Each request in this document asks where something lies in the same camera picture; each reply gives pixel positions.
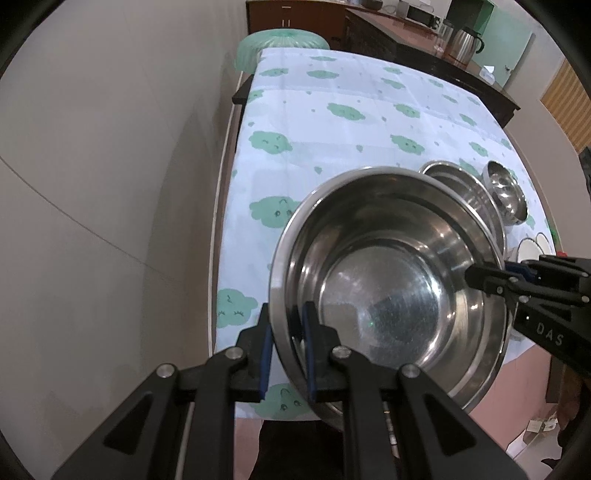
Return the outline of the white enamel plate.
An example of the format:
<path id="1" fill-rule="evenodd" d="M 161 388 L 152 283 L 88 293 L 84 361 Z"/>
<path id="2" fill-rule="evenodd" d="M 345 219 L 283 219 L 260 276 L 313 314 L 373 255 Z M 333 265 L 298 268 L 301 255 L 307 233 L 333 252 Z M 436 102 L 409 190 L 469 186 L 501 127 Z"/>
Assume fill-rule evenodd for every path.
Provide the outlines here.
<path id="1" fill-rule="evenodd" d="M 548 237 L 543 233 L 537 233 L 533 238 L 527 237 L 520 241 L 519 245 L 509 253 L 509 260 L 521 263 L 528 260 L 538 260 L 543 255 L 553 255 L 554 250 Z"/>

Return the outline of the large steel mixing bowl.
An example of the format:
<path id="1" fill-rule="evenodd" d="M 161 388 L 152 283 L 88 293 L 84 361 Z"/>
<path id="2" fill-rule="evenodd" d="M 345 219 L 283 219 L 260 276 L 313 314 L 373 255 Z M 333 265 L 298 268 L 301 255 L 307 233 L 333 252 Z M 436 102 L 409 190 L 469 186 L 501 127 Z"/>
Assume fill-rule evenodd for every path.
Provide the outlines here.
<path id="1" fill-rule="evenodd" d="M 465 273 L 503 264 L 486 223 L 444 183 L 396 167 L 335 176 L 297 206 L 273 256 L 270 325 L 287 378 L 308 395 L 311 303 L 346 347 L 382 367 L 416 364 L 473 410 L 503 364 L 510 317 Z"/>

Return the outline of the small steel bowl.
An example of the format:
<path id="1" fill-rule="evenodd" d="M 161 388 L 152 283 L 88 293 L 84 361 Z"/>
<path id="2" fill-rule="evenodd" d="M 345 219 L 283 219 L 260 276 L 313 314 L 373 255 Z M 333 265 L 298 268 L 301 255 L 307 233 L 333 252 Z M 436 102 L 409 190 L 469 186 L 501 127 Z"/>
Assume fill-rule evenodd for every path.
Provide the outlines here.
<path id="1" fill-rule="evenodd" d="M 495 161 L 483 170 L 483 182 L 507 226 L 521 225 L 528 217 L 525 194 L 511 172 Z"/>

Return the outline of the medium steel bowl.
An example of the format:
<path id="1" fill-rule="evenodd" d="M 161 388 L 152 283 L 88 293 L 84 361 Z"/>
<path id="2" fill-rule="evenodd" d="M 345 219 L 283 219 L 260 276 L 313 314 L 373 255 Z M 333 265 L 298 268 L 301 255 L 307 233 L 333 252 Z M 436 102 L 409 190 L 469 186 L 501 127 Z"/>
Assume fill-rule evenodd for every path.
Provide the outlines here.
<path id="1" fill-rule="evenodd" d="M 419 170 L 451 188 L 485 222 L 502 256 L 506 253 L 506 232 L 501 214 L 483 182 L 464 167 L 447 161 L 431 161 Z"/>

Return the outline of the steel thermos jug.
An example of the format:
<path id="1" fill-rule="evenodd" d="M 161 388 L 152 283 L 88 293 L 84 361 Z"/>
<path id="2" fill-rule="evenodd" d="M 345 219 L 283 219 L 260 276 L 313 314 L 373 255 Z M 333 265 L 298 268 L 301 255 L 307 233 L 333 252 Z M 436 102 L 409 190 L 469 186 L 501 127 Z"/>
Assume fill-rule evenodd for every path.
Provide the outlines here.
<path id="1" fill-rule="evenodd" d="M 484 48 L 485 42 L 480 34 L 469 27 L 463 27 L 452 36 L 445 55 L 452 61 L 467 66 Z"/>

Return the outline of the dark wooden sideboard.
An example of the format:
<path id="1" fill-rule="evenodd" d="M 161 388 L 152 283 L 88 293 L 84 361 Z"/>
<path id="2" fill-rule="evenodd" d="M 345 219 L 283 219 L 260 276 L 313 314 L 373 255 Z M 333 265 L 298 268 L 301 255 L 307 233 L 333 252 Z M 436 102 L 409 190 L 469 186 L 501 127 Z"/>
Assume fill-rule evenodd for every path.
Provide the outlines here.
<path id="1" fill-rule="evenodd" d="M 480 75 L 475 62 L 464 66 L 449 56 L 435 51 L 435 41 L 414 26 L 387 19 L 359 9 L 349 9 L 345 16 L 342 49 L 368 57 L 393 62 L 438 79 L 445 80 L 475 94 L 497 122 L 506 127 L 520 106 L 498 83 L 489 84 Z"/>

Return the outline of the white green cloud tablecloth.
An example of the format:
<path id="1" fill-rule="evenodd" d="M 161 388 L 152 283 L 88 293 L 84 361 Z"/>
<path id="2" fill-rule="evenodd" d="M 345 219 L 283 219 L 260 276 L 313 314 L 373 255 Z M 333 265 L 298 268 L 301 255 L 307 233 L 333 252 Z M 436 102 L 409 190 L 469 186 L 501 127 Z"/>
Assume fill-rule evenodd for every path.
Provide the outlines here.
<path id="1" fill-rule="evenodd" d="M 332 177 L 367 166 L 419 170 L 432 160 L 480 174 L 496 161 L 528 204 L 507 242 L 549 233 L 515 146 L 474 94 L 398 64 L 350 53 L 269 48 L 238 134 L 221 238 L 216 346 L 235 343 L 269 296 L 277 241 L 301 201 Z"/>

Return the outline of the microwave oven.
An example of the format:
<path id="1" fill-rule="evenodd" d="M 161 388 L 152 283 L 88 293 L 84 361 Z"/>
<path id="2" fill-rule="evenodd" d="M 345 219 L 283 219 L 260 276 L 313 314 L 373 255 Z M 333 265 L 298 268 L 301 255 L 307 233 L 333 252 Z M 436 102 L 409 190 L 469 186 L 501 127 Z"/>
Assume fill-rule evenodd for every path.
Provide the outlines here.
<path id="1" fill-rule="evenodd" d="M 406 19 L 431 30 L 436 30 L 440 24 L 439 17 L 413 5 L 410 5 L 407 9 Z"/>

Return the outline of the brown wooden cabinet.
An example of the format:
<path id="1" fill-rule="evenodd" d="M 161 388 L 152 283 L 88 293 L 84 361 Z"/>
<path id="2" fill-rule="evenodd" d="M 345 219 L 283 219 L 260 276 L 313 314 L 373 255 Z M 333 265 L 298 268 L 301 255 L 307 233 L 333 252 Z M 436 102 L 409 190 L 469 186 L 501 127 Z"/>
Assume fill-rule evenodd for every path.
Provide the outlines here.
<path id="1" fill-rule="evenodd" d="M 332 42 L 345 31 L 346 11 L 362 7 L 347 1 L 246 1 L 247 31 L 300 29 Z"/>

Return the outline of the dark wooden bench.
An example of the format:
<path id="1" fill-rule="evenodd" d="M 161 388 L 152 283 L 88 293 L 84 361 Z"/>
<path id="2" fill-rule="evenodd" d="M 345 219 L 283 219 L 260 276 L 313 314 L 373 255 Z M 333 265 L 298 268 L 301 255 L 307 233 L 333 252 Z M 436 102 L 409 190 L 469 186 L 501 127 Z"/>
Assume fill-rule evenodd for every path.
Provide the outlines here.
<path id="1" fill-rule="evenodd" d="M 243 81 L 242 85 L 238 87 L 235 94 L 232 95 L 231 101 L 233 105 L 245 106 L 247 98 L 249 97 L 250 88 L 252 87 L 253 76 L 249 75 L 248 78 Z"/>

